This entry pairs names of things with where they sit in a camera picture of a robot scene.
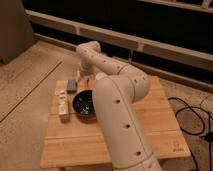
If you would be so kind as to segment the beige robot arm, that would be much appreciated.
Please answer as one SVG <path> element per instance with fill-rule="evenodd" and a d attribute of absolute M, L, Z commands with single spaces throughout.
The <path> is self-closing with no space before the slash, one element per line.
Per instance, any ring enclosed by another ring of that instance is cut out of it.
<path fill-rule="evenodd" d="M 101 53 L 97 41 L 82 43 L 76 53 L 80 72 L 96 66 L 106 76 L 95 82 L 92 100 L 115 171 L 162 171 L 132 104 L 150 89 L 145 72 Z"/>

